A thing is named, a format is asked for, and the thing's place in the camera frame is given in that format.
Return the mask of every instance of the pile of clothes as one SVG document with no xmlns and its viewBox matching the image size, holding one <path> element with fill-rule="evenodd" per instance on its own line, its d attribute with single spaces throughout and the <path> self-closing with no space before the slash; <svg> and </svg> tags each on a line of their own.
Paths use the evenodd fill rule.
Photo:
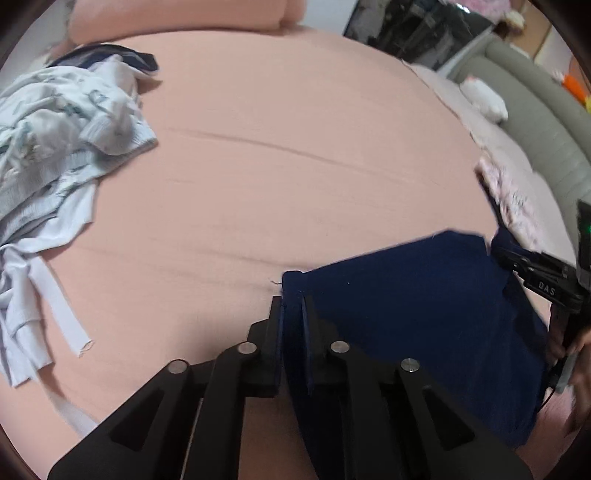
<svg viewBox="0 0 591 480">
<path fill-rule="evenodd" d="M 0 94 L 0 371 L 13 387 L 38 380 L 52 362 L 37 294 L 76 355 L 92 343 L 39 253 L 67 245 L 92 221 L 101 177 L 156 145 L 137 83 L 157 71 L 152 55 L 97 44 Z M 79 434 L 94 426 L 47 394 Z"/>
</svg>

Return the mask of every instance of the white plush object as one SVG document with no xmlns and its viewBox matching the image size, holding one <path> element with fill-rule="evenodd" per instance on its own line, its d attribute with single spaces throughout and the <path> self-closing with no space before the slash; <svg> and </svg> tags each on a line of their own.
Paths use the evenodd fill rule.
<svg viewBox="0 0 591 480">
<path fill-rule="evenodd" d="M 489 122 L 498 124 L 509 118 L 505 101 L 482 80 L 467 77 L 460 90 Z"/>
</svg>

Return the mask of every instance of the navy blue garment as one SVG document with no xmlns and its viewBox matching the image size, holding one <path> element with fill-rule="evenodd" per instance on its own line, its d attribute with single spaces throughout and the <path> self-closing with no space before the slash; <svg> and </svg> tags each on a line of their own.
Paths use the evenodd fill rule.
<svg viewBox="0 0 591 480">
<path fill-rule="evenodd" d="M 340 426 L 338 406 L 308 396 L 303 294 L 344 340 L 382 361 L 419 360 L 507 445 L 527 440 L 545 385 L 547 330 L 483 238 L 446 231 L 308 273 L 286 272 L 282 290 L 285 371 L 321 479 L 337 478 L 327 459 L 340 455 L 340 445 L 331 451 Z"/>
<path fill-rule="evenodd" d="M 94 43 L 78 47 L 51 62 L 47 67 L 78 67 L 88 69 L 111 55 L 121 55 L 123 61 L 141 72 L 153 75 L 158 72 L 158 63 L 151 53 L 140 53 L 131 48 L 112 43 Z"/>
</svg>

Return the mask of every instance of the black cable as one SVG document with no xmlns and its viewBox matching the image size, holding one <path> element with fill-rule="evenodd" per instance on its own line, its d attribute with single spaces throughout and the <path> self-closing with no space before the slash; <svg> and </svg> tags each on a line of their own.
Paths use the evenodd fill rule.
<svg viewBox="0 0 591 480">
<path fill-rule="evenodd" d="M 552 398 L 552 395 L 554 395 L 554 392 L 556 391 L 556 387 L 554 387 L 552 389 L 552 391 L 550 392 L 550 395 L 548 395 L 548 398 L 546 398 L 544 400 L 544 402 L 542 403 L 542 405 L 540 405 L 540 408 L 538 408 L 538 412 L 540 412 L 542 410 L 542 408 L 544 408 L 546 406 L 546 404 L 548 403 L 548 401 Z"/>
</svg>

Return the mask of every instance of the black device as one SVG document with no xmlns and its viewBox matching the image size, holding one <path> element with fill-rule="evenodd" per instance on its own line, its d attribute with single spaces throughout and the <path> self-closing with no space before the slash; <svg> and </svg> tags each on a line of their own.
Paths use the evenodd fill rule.
<svg viewBox="0 0 591 480">
<path fill-rule="evenodd" d="M 567 349 L 579 332 L 591 325 L 591 206 L 577 204 L 579 250 L 577 265 L 569 265 L 545 253 L 520 247 L 513 235 L 501 227 L 491 242 L 491 255 L 499 265 L 514 270 L 524 287 L 551 301 L 568 314 L 563 346 Z M 562 393 L 573 373 L 578 353 L 559 360 L 548 372 L 548 386 Z"/>
<path fill-rule="evenodd" d="M 273 397 L 281 298 L 215 361 L 170 362 L 51 469 L 49 480 L 233 480 L 245 397 Z M 459 408 L 418 361 L 383 364 L 303 300 L 309 387 L 341 405 L 343 480 L 531 480 L 522 460 Z"/>
</svg>

